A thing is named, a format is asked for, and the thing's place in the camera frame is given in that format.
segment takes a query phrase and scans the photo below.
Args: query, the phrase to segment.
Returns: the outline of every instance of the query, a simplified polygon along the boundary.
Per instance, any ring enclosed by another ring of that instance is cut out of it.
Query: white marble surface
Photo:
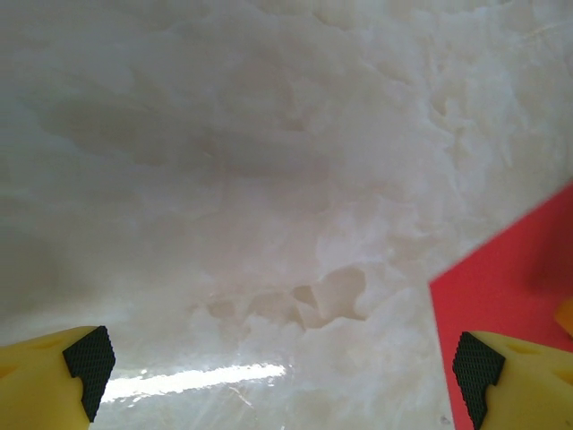
[[[2,2],[0,343],[94,430],[450,429],[427,281],[573,175],[569,0]]]

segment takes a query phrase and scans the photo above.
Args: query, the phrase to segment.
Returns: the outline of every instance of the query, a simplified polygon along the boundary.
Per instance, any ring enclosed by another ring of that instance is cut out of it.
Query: yellow object
[[[465,383],[471,390],[480,373],[487,374],[486,379],[497,374],[495,382],[483,384],[487,411],[476,428],[573,430],[573,353],[484,331],[464,336],[475,364],[464,352],[459,354],[454,367],[460,386]]]
[[[0,429],[87,429],[114,363],[105,327],[78,327],[1,347]]]
[[[559,307],[555,314],[555,321],[573,337],[573,297]]]

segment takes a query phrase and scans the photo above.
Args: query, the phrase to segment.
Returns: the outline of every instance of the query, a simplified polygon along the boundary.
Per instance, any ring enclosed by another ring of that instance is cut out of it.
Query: black rubber pad
[[[64,359],[72,378],[79,377],[83,382],[81,404],[93,423],[115,364],[106,327],[98,327],[67,348]]]
[[[503,355],[471,333],[462,333],[453,368],[474,430],[479,430],[487,414],[485,391],[489,385],[497,385],[504,364]]]

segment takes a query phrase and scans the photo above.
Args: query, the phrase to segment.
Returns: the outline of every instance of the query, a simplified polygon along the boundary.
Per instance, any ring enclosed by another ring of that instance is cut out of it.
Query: red paper
[[[573,183],[431,284],[457,430],[472,430],[451,367],[462,331],[493,331],[573,352],[553,320],[573,295]]]

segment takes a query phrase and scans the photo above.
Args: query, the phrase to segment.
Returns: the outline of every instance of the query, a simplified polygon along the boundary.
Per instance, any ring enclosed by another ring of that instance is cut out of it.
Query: red surface
[[[573,351],[553,320],[573,294],[573,183],[431,284],[457,430],[472,430],[451,370],[462,331],[494,331]]]

